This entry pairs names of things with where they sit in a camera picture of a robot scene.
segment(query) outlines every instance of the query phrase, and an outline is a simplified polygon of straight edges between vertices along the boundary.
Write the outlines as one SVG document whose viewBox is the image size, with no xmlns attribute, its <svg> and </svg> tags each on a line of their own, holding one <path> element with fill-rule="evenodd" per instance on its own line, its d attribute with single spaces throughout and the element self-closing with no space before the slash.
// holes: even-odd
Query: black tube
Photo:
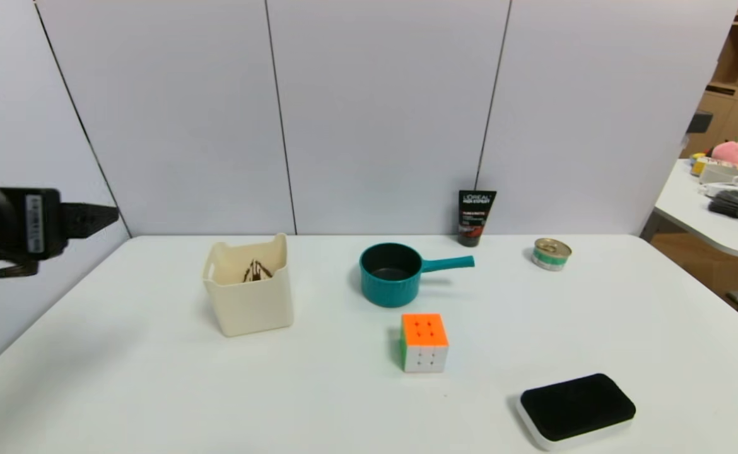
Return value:
<svg viewBox="0 0 738 454">
<path fill-rule="evenodd" d="M 493 209 L 495 190 L 459 191 L 459 244 L 476 247 Z"/>
</svg>

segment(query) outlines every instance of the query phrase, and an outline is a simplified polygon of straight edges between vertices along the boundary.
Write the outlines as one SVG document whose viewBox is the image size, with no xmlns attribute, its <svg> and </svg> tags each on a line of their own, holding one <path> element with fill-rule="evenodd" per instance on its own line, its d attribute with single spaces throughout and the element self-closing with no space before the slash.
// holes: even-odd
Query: white wall panel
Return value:
<svg viewBox="0 0 738 454">
<path fill-rule="evenodd" d="M 64 202 L 113 205 L 30 0 L 0 0 L 0 186 L 54 187 Z M 0 279 L 0 353 L 128 238 L 122 222 L 37 276 Z"/>
<path fill-rule="evenodd" d="M 738 1 L 515 0 L 478 189 L 490 233 L 639 233 Z"/>
<path fill-rule="evenodd" d="M 263 0 L 38 0 L 133 235 L 293 233 Z"/>
<path fill-rule="evenodd" d="M 455 231 L 507 9 L 268 0 L 299 233 Z"/>
</svg>

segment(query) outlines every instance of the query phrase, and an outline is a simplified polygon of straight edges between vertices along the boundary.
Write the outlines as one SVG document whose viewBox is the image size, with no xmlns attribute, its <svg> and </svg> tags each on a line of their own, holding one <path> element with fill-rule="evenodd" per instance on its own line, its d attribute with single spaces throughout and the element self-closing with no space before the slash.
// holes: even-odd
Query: can lid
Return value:
<svg viewBox="0 0 738 454">
<path fill-rule="evenodd" d="M 534 247 L 545 255 L 557 258 L 567 258 L 573 252 L 567 244 L 554 240 L 554 238 L 538 238 L 534 242 Z"/>
</svg>

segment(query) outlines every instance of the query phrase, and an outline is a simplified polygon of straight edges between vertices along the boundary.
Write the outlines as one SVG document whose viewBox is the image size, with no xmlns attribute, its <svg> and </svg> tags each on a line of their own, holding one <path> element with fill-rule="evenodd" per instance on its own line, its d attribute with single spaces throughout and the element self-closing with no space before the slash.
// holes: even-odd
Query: label sticker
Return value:
<svg viewBox="0 0 738 454">
<path fill-rule="evenodd" d="M 41 224 L 43 207 L 40 195 L 26 196 L 26 250 L 44 252 L 44 227 Z"/>
</svg>

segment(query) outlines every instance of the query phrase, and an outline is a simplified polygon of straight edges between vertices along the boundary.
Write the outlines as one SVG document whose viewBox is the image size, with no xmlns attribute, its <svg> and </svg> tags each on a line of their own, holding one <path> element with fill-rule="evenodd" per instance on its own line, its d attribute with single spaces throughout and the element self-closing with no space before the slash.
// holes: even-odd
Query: teal saucepan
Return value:
<svg viewBox="0 0 738 454">
<path fill-rule="evenodd" d="M 424 260 L 407 245 L 376 244 L 361 254 L 361 291 L 378 306 L 398 308 L 417 297 L 422 273 L 475 265 L 472 255 Z"/>
</svg>

